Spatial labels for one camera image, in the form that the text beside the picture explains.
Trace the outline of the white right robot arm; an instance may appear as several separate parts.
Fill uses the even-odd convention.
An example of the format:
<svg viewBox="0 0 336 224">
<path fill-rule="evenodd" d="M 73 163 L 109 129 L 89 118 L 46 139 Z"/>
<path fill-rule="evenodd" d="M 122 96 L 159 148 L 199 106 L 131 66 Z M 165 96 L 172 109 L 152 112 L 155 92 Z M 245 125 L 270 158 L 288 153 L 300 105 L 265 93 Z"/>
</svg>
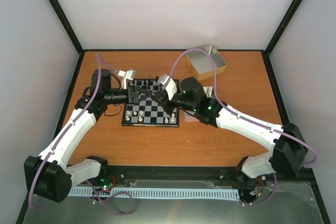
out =
<svg viewBox="0 0 336 224">
<path fill-rule="evenodd" d="M 268 151 L 254 157 L 244 157 L 235 168 L 236 179 L 245 184 L 266 174 L 278 174 L 293 179 L 307 155 L 302 134 L 292 123 L 271 124 L 235 110 L 230 105 L 206 95 L 195 78 L 176 84 L 168 75 L 157 79 L 159 89 L 153 100 L 172 114 L 174 109 L 187 111 L 201 123 L 238 133 L 255 141 Z"/>
</svg>

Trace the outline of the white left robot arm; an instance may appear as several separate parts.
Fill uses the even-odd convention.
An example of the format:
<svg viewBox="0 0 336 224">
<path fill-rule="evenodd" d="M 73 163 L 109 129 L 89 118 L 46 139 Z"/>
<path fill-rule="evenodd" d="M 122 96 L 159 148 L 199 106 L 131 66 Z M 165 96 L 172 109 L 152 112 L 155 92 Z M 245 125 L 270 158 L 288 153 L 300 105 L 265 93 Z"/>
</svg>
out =
<svg viewBox="0 0 336 224">
<path fill-rule="evenodd" d="M 54 202 L 62 202 L 70 190 L 85 182 L 108 180 L 108 162 L 104 158 L 88 156 L 76 165 L 68 166 L 69 159 L 85 136 L 105 113 L 110 104 L 137 104 L 151 96 L 151 92 L 137 86 L 128 86 L 135 71 L 119 71 L 121 87 L 111 87 L 112 72 L 97 69 L 91 86 L 85 88 L 77 101 L 70 119 L 55 139 L 37 157 L 29 156 L 24 162 L 24 172 L 29 200 L 38 195 Z"/>
</svg>

